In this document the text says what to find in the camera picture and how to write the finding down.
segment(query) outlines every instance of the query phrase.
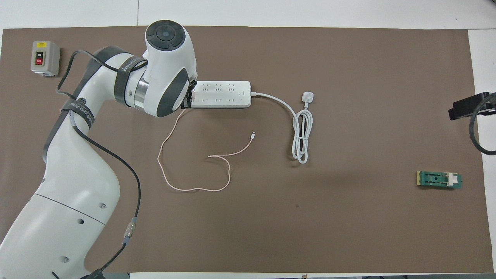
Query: gray switch box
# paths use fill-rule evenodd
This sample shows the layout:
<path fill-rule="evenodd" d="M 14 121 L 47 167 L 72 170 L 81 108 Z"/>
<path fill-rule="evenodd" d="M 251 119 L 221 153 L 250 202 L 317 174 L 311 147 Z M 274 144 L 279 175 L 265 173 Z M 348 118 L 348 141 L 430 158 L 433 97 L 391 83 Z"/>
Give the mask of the gray switch box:
<path fill-rule="evenodd" d="M 54 42 L 34 41 L 31 52 L 31 70 L 44 76 L 59 74 L 61 49 Z"/>

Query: black device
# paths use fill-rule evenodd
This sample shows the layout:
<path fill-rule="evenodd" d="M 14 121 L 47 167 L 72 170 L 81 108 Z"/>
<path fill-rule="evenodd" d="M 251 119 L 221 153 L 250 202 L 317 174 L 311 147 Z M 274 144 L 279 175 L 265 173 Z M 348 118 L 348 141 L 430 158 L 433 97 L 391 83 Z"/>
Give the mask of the black device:
<path fill-rule="evenodd" d="M 496 155 L 496 150 L 489 151 L 484 149 L 475 138 L 474 133 L 474 124 L 477 115 L 496 114 L 496 92 L 482 92 L 463 100 L 456 101 L 453 103 L 453 108 L 448 110 L 448 113 L 450 120 L 470 116 L 470 123 L 468 126 L 470 140 L 480 152 L 487 155 Z"/>

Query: power strip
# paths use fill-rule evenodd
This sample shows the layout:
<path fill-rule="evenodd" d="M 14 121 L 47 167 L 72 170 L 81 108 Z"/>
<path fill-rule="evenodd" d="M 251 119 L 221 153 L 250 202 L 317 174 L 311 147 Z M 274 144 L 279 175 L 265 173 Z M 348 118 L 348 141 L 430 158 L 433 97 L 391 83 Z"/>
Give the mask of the power strip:
<path fill-rule="evenodd" d="M 249 81 L 198 81 L 191 108 L 247 108 L 251 105 Z"/>

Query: velcro strap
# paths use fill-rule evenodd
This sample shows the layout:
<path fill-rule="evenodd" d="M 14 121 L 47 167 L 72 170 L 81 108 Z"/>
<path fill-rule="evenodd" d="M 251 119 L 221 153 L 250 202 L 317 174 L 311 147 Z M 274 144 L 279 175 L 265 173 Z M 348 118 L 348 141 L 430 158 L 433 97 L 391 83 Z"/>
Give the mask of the velcro strap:
<path fill-rule="evenodd" d="M 125 88 L 129 76 L 131 75 L 131 70 L 140 62 L 145 61 L 145 59 L 138 56 L 129 57 L 119 68 L 116 76 L 116 83 L 114 84 L 114 96 L 116 100 L 129 107 L 125 102 Z"/>
<path fill-rule="evenodd" d="M 79 114 L 88 124 L 88 127 L 91 128 L 93 123 L 95 123 L 95 117 L 91 110 L 85 106 L 81 101 L 69 99 L 62 106 L 61 111 L 63 110 L 72 110 L 73 112 Z"/>

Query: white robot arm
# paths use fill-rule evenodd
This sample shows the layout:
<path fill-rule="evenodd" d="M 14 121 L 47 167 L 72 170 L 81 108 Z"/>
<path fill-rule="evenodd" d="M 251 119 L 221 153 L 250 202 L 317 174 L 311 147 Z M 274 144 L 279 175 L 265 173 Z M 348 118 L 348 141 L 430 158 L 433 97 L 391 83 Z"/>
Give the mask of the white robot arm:
<path fill-rule="evenodd" d="M 84 258 L 112 215 L 120 190 L 112 169 L 73 125 L 87 134 L 105 100 L 166 116 L 196 83 L 193 45 L 181 25 L 154 22 L 146 29 L 145 42 L 144 67 L 145 59 L 114 46 L 95 54 L 106 65 L 95 60 L 88 64 L 45 144 L 41 185 L 0 245 L 1 279 L 79 279 L 90 274 Z M 132 230 L 131 225 L 127 239 Z"/>

